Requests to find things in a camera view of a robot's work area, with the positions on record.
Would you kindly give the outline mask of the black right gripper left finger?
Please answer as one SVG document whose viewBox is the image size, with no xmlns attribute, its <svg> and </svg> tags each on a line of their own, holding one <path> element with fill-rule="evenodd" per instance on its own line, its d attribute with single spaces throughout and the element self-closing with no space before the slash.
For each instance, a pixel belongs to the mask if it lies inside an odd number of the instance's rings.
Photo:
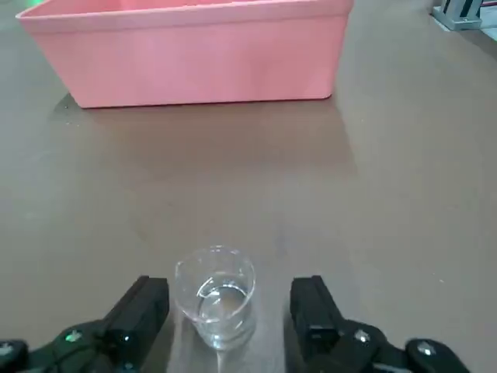
<svg viewBox="0 0 497 373">
<path fill-rule="evenodd" d="M 139 372 L 169 314 L 169 284 L 140 276 L 103 318 L 69 326 L 31 350 L 1 341 L 2 372 Z"/>
</svg>

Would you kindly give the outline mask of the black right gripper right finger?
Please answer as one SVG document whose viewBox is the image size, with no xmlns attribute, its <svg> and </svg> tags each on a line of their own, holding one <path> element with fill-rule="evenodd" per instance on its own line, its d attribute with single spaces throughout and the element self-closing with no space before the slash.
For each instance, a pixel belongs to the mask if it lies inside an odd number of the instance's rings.
<svg viewBox="0 0 497 373">
<path fill-rule="evenodd" d="M 322 277 L 296 277 L 290 316 L 306 372 L 468 372 L 446 344 L 414 338 L 403 348 L 375 326 L 346 319 Z"/>
</svg>

